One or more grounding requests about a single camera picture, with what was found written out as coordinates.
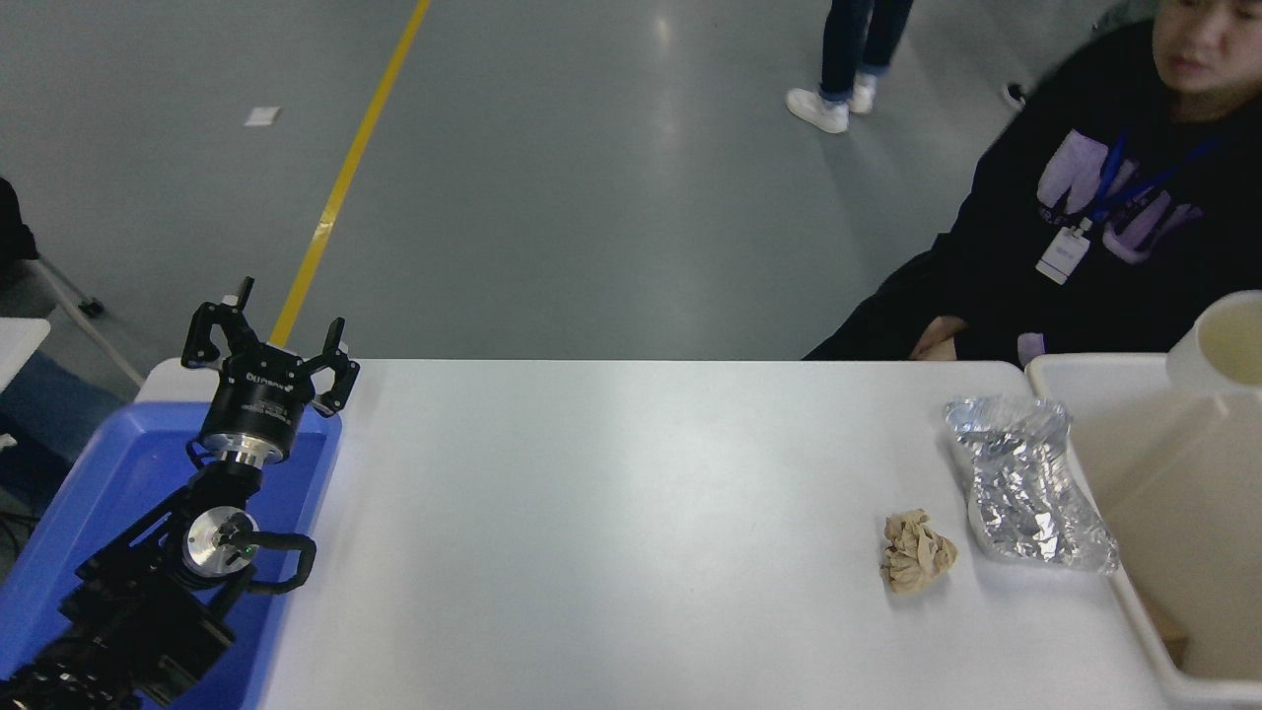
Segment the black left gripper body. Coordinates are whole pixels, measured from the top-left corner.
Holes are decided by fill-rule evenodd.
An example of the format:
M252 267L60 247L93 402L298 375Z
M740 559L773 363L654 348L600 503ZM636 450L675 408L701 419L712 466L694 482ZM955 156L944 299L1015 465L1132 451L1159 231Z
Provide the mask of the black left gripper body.
M226 451L230 441L252 439L269 455L288 455L307 404L313 399L310 372L302 356L280 349L252 349L228 356L218 370L201 445Z

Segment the person's hand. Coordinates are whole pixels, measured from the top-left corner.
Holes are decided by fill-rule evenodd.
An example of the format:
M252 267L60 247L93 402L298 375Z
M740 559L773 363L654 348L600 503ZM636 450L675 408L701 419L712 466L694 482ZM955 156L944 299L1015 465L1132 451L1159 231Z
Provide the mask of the person's hand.
M909 359L912 361L957 361L957 335L965 330L968 323L957 317L934 318L921 332Z

